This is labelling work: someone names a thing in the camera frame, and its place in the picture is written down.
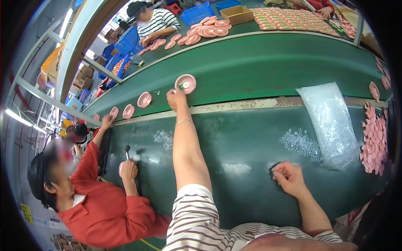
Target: person in background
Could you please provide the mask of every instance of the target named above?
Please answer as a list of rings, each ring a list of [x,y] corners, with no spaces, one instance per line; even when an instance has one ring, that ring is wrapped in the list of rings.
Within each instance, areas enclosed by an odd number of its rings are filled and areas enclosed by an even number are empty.
[[[99,146],[112,123],[111,115],[103,117],[73,175],[71,145],[63,139],[50,141],[27,169],[35,198],[54,209],[75,239],[101,248],[166,234],[170,222],[138,195],[133,160],[126,160],[121,170],[124,189],[96,180]]]
[[[328,217],[304,184],[301,167],[287,161],[272,169],[273,179],[286,193],[297,198],[303,231],[295,227],[277,227],[263,223],[246,223],[229,231],[220,229],[208,167],[200,149],[186,96],[181,91],[170,90],[167,100],[170,107],[177,112],[173,138],[177,198],[173,204],[173,220],[168,228],[166,246],[162,251],[357,249],[353,243],[343,243],[332,231]]]
[[[123,30],[126,31],[130,28],[130,26],[127,24],[126,21],[119,19],[119,27]]]
[[[127,15],[135,18],[140,37],[139,44],[143,47],[153,40],[167,36],[180,29],[177,18],[165,9],[148,10],[146,3],[132,2],[127,7]]]
[[[294,4],[295,9],[307,9],[302,0],[286,0]],[[321,13],[324,18],[329,19],[334,13],[334,6],[329,0],[307,0],[314,9]]]

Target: red stool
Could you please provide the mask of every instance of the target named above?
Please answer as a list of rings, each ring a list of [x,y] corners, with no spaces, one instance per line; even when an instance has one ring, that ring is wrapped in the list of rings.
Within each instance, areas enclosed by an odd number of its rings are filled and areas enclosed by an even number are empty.
[[[177,15],[177,13],[179,13],[180,11],[183,11],[176,3],[169,5],[168,10],[170,10],[170,12],[172,12],[175,15]]]

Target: striped shirt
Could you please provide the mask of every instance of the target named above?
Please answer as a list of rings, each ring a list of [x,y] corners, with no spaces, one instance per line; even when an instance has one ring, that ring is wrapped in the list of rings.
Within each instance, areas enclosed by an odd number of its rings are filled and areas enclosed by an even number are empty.
[[[151,21],[147,27],[137,26],[138,35],[147,37],[150,33],[173,27],[175,30],[180,29],[180,23],[172,12],[165,9],[156,9],[152,15]]]
[[[328,243],[342,242],[332,231],[315,237],[295,227],[277,227],[263,223],[241,224],[232,230],[219,228],[219,214],[212,194],[201,185],[189,184],[177,192],[173,204],[166,246],[162,251],[219,250],[239,251],[251,240],[266,233],[277,233],[291,239],[312,239]]]

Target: clear plastic bag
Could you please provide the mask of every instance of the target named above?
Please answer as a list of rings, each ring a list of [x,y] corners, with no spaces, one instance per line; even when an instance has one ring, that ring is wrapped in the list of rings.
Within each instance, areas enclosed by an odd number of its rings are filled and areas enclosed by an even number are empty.
[[[335,82],[296,89],[307,108],[325,166],[345,169],[359,156],[346,103]]]

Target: red shirt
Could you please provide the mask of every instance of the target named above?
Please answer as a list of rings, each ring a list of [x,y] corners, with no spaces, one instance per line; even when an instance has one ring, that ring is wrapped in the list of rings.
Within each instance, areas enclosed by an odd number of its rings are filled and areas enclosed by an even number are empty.
[[[320,10],[324,7],[331,7],[332,11],[334,12],[334,6],[331,4],[329,0],[307,0],[314,7],[315,10]],[[301,7],[300,5],[295,4],[294,7],[296,9],[306,9],[305,7]]]
[[[113,248],[167,232],[171,219],[156,214],[150,200],[126,196],[112,183],[96,181],[99,149],[93,142],[70,177],[75,193],[85,195],[75,207],[58,216],[79,242]]]

